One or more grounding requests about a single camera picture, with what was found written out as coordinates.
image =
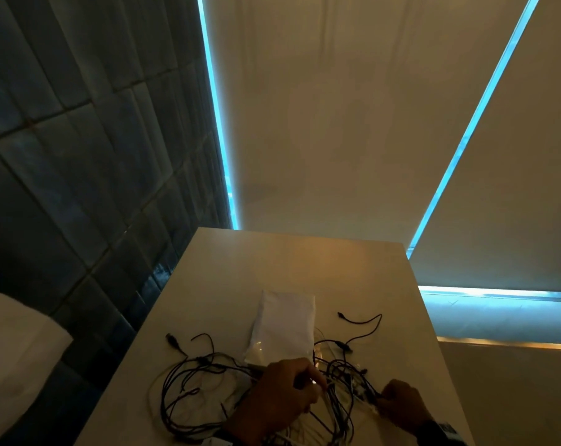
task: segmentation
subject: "person's left hand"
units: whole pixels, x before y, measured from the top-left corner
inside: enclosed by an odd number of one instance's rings
[[[297,389],[295,378],[301,375],[305,383]],[[306,358],[271,363],[223,429],[248,446],[258,445],[266,435],[289,427],[327,388],[325,377]]]

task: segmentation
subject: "white package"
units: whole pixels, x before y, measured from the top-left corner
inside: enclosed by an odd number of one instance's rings
[[[34,402],[71,342],[53,319],[0,293],[0,436]]]
[[[316,298],[308,294],[262,291],[260,306],[245,353],[249,365],[306,357],[314,349]]]

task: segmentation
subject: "cable bundle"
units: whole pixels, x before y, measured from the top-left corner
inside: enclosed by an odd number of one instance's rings
[[[328,442],[329,445],[345,444],[351,442],[355,434],[355,429],[353,422],[351,420],[351,413],[353,406],[356,401],[362,403],[374,404],[375,399],[381,397],[373,385],[366,379],[365,375],[367,373],[366,369],[359,370],[346,359],[346,354],[352,352],[349,343],[357,338],[364,338],[372,335],[379,327],[382,320],[382,315],[377,315],[371,318],[369,321],[365,322],[354,322],[347,319],[342,313],[338,313],[341,319],[353,324],[367,324],[377,319],[378,322],[375,328],[366,335],[361,335],[358,337],[353,337],[347,342],[342,342],[334,339],[322,339],[317,341],[315,345],[321,343],[334,343],[338,346],[341,351],[343,358],[334,360],[324,360],[320,357],[314,355],[313,362],[321,371],[321,373],[328,380],[328,391],[325,395],[326,405],[328,406],[329,412],[332,415],[333,425],[332,428],[329,427],[324,421],[320,419],[314,412],[310,414],[320,423],[320,425],[326,430],[330,435],[332,435],[331,440]],[[180,348],[177,339],[170,334],[167,334],[167,342],[180,353],[182,353],[185,358],[174,365],[174,367],[169,371],[163,382],[163,388],[161,390],[161,400],[160,400],[160,417],[165,425],[165,428],[173,434],[175,440],[184,442],[186,444],[200,444],[204,438],[208,438],[213,435],[220,427],[222,422],[208,422],[199,425],[183,425],[173,420],[173,413],[175,408],[184,399],[197,395],[201,389],[200,387],[192,387],[191,381],[200,373],[222,375],[227,371],[238,372],[240,374],[246,375],[253,381],[256,381],[261,373],[249,368],[247,366],[241,365],[235,358],[222,353],[215,352],[214,343],[209,334],[196,335],[191,339],[194,341],[196,338],[206,336],[210,340],[211,352],[210,354],[189,358],[188,355],[183,352]],[[168,393],[172,390],[174,383],[179,383],[179,394],[177,394],[172,401],[166,402]],[[235,403],[234,408],[237,408],[241,401],[247,396],[250,390],[247,390],[241,395],[240,399]],[[345,404],[341,402],[341,395],[347,395],[348,402]],[[223,414],[227,417],[227,412],[223,404],[220,405]],[[299,443],[293,441],[290,438],[290,432],[288,435],[275,434],[266,438],[263,442],[266,445],[298,445]]]

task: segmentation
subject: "tiled wall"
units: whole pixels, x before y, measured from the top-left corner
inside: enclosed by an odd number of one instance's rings
[[[196,228],[230,225],[196,0],[0,0],[0,291],[74,337],[0,444],[71,444]]]

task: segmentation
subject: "tabletop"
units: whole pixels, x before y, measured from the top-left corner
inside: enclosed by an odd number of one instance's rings
[[[350,344],[349,360],[369,370],[376,388],[392,378],[417,387],[436,420],[475,444],[402,244],[199,228],[76,445],[172,444],[153,415],[163,372],[180,360],[166,333],[198,355],[208,351],[189,339],[208,332],[218,352],[242,359],[262,290],[315,295],[316,327],[333,339],[367,329],[337,312],[351,319],[382,313],[373,335]],[[416,442],[366,413],[353,444]]]

